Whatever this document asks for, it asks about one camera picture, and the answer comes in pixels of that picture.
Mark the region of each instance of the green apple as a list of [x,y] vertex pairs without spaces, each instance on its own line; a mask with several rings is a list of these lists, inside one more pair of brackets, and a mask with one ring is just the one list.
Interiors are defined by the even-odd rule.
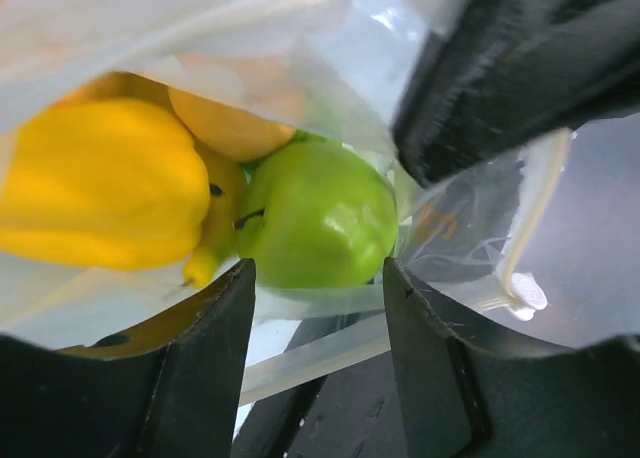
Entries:
[[398,223],[388,183],[339,144],[293,142],[260,163],[236,222],[258,283],[356,286],[379,270]]

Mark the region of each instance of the pepper stem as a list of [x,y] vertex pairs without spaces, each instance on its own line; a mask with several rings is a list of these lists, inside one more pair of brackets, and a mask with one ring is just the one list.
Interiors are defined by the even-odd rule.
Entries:
[[239,218],[238,220],[234,221],[233,227],[236,230],[241,230],[242,228],[244,228],[244,225],[247,223],[248,220],[256,216],[264,216],[264,208],[254,211],[252,213],[249,213],[248,215],[245,215],[242,218]]

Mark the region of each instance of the clear plastic bag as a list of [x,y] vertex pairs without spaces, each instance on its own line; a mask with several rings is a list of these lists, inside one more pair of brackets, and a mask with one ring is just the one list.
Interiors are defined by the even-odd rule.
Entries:
[[[389,126],[413,64],[426,40],[449,33],[465,1],[0,0],[0,172],[16,126],[104,72],[135,72],[353,147],[393,185],[393,256],[479,311],[509,306],[530,318],[546,301],[513,296],[507,258],[530,233],[520,215],[544,208],[566,132],[429,192],[393,158]],[[54,349],[90,346],[186,298],[181,266],[120,273],[2,254],[0,331]],[[379,277],[348,289],[259,287],[254,332],[382,306]],[[256,355],[252,340],[243,400],[384,351],[384,320],[370,320],[278,356]]]
[[576,131],[562,178],[522,257],[549,307],[531,322],[489,317],[536,338],[581,348],[640,330],[637,298],[637,130],[640,114]]

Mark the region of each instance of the yellow bell pepper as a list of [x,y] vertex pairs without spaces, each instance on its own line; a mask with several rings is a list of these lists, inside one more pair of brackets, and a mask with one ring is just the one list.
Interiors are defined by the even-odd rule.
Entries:
[[185,283],[206,286],[213,274],[235,252],[235,220],[240,218],[247,192],[247,178],[240,165],[209,150],[196,141],[195,148],[209,173],[211,201],[202,223],[202,238],[182,270]]
[[118,270],[166,265],[201,241],[209,188],[189,132],[162,108],[131,98],[50,108],[16,130],[0,251]]

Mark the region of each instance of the gray surface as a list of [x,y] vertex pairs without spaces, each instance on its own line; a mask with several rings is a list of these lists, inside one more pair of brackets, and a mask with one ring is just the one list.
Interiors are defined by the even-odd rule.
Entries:
[[518,265],[549,300],[518,331],[568,346],[640,334],[640,115],[578,132],[553,200]]

